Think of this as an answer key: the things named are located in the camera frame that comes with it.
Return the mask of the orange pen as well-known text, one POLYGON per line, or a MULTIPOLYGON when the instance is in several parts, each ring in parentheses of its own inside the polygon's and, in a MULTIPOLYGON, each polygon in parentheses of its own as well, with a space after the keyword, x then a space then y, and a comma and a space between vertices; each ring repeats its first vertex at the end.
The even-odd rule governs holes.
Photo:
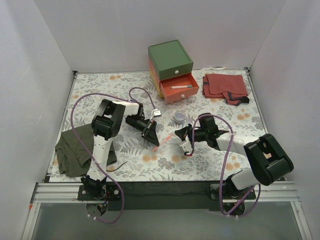
POLYGON ((166 141, 168 141, 172 136, 174 135, 174 132, 172 132, 168 137, 166 137, 163 141, 159 143, 159 146, 156 146, 152 152, 155 152, 161 145, 163 145, 166 141))

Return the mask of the green drawer box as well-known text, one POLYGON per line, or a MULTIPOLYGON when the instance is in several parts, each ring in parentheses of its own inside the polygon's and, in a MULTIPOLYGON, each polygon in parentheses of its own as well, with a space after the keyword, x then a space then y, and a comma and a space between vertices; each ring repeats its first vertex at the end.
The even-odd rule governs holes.
POLYGON ((178 39, 149 46, 148 56, 160 81, 189 74, 194 65, 178 39))

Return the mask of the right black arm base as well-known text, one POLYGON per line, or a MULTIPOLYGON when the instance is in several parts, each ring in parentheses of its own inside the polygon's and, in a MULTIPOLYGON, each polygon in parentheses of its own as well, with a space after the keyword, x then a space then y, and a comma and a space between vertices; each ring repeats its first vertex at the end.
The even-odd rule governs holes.
MULTIPOLYGON (((217 201, 219 199, 220 181, 205 181, 206 192, 210 199, 217 201)), ((240 200, 250 190, 249 187, 238 190, 229 181, 222 181, 222 199, 223 200, 240 200)))

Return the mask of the red drawer box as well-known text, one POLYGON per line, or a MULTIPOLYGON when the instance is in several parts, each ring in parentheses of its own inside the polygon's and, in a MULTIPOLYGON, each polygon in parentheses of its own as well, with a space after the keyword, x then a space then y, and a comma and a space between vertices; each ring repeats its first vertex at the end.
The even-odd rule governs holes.
POLYGON ((191 73, 160 80, 150 58, 148 62, 150 77, 157 93, 160 98, 164 98, 167 104, 181 101, 198 93, 199 85, 191 73))

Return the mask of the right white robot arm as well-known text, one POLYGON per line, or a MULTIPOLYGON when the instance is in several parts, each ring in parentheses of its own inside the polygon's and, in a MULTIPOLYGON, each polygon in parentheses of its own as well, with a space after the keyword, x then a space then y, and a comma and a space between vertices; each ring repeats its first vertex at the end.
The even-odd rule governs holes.
POLYGON ((210 114, 200 115, 199 126, 188 124, 174 133, 181 139, 180 151, 188 157, 193 154, 196 142, 206 142, 215 150, 247 157, 249 168, 228 176, 220 186, 211 186, 213 193, 223 197, 237 199, 246 189, 258 184, 269 186, 294 170, 293 162, 272 134, 235 135, 220 130, 210 114))

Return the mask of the teal capped white marker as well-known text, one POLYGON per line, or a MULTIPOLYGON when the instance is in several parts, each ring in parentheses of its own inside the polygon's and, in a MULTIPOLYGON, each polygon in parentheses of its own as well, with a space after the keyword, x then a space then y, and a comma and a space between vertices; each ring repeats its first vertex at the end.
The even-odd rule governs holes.
POLYGON ((170 89, 186 89, 186 88, 193 88, 193 85, 175 85, 171 86, 170 89))

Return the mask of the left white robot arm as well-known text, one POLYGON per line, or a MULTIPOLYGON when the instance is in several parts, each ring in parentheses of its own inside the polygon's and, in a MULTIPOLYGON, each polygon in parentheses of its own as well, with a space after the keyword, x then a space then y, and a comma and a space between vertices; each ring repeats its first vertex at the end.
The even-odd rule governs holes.
POLYGON ((93 158, 86 176, 81 178, 84 185, 93 182, 89 188, 89 194, 95 200, 101 200, 106 196, 106 187, 101 184, 106 179, 106 175, 102 170, 107 167, 113 139, 118 135, 123 120, 140 131, 142 138, 147 142, 157 147, 160 145, 156 134, 157 122, 145 118, 142 103, 102 100, 91 122, 93 158))

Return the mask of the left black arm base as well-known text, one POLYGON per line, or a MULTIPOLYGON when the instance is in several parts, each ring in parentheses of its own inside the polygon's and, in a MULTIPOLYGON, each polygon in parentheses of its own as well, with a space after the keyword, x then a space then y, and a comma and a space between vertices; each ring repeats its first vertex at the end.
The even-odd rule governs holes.
POLYGON ((77 199, 79 201, 119 201, 122 199, 119 187, 114 182, 93 180, 89 176, 81 179, 77 199))

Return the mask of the yellow drawer box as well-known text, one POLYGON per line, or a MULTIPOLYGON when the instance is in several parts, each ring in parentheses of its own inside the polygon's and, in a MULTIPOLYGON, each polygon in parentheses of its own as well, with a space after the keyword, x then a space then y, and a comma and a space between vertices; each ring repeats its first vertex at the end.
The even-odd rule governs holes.
POLYGON ((151 69, 149 70, 149 74, 150 74, 150 77, 153 81, 153 84, 156 88, 156 91, 157 91, 159 97, 164 98, 164 95, 163 95, 161 88, 160 88, 160 80, 159 80, 158 76, 155 73, 153 73, 151 69))

